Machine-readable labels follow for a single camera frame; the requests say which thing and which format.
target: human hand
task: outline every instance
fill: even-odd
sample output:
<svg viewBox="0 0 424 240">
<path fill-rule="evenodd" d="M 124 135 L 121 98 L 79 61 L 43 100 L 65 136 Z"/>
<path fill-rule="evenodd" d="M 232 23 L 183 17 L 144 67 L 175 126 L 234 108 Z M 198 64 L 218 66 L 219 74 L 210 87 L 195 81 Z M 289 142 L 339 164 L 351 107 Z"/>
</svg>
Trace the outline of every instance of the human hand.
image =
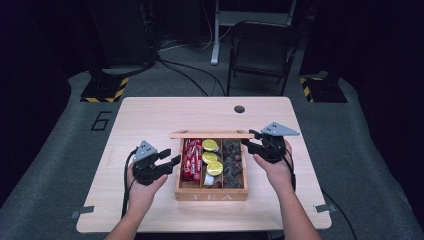
<svg viewBox="0 0 424 240">
<path fill-rule="evenodd" d="M 168 179 L 168 175 L 164 174 L 152 184 L 145 186 L 135 180 L 133 175 L 133 165 L 128 166 L 127 186 L 129 189 L 128 213 L 136 214 L 143 218 L 153 203 L 156 192 L 163 186 Z"/>
<path fill-rule="evenodd" d="M 284 142 L 286 145 L 286 154 L 284 157 L 287 159 L 290 165 L 293 166 L 293 159 L 291 158 L 292 147 L 287 140 L 284 139 Z M 267 162 L 258 154 L 254 154 L 253 158 L 258 163 L 258 165 L 265 170 L 268 181 L 277 193 L 280 191 L 286 191 L 286 188 L 293 190 L 290 169 L 285 161 L 282 160 L 272 164 Z"/>
</svg>

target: wooden lid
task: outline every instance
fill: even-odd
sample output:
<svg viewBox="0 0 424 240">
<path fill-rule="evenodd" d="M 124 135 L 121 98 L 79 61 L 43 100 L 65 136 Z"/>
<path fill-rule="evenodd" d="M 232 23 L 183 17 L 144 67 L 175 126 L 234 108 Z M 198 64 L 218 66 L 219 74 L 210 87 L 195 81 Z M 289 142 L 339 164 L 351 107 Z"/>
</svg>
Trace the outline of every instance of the wooden lid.
<svg viewBox="0 0 424 240">
<path fill-rule="evenodd" d="M 254 138 L 253 133 L 244 130 L 234 131 L 199 131 L 179 130 L 169 134 L 170 138 Z"/>
</svg>

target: box compartment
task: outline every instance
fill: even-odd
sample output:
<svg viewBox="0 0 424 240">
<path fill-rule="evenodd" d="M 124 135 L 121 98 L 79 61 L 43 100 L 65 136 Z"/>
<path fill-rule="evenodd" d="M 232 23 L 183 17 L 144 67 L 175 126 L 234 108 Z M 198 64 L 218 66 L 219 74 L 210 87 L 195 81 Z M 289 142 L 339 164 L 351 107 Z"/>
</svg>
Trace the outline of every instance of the box compartment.
<svg viewBox="0 0 424 240">
<path fill-rule="evenodd" d="M 246 131 L 189 131 L 173 132 L 170 138 L 180 139 L 181 162 L 177 165 L 175 181 L 175 197 L 178 201 L 245 201 L 249 193 L 247 181 L 245 147 L 242 138 L 253 138 Z M 202 161 L 200 183 L 183 181 L 183 149 L 186 139 L 214 140 L 219 151 L 218 161 L 223 165 L 223 171 L 215 177 L 215 184 L 205 185 L 207 164 Z"/>
</svg>

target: forearm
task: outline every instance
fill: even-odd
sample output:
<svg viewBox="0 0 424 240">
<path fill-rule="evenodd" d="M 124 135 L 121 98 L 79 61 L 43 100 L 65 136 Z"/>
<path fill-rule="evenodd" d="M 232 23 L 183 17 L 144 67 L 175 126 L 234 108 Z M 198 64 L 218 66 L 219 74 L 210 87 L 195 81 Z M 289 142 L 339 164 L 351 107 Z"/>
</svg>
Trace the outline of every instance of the forearm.
<svg viewBox="0 0 424 240">
<path fill-rule="evenodd" d="M 127 212 L 106 239 L 134 239 L 145 213 Z"/>
<path fill-rule="evenodd" d="M 291 185 L 277 190 L 286 239 L 321 239 Z"/>
</svg>

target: chair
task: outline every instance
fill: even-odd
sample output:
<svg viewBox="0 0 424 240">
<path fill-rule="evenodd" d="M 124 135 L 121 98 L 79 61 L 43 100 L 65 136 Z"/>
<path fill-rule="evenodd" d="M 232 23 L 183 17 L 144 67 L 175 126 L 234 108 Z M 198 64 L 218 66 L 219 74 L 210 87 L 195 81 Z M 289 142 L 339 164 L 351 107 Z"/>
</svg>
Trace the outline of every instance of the chair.
<svg viewBox="0 0 424 240">
<path fill-rule="evenodd" d="M 300 34 L 290 25 L 242 21 L 233 26 L 228 68 L 227 96 L 230 95 L 231 73 L 255 74 L 283 80 L 284 94 Z"/>
</svg>

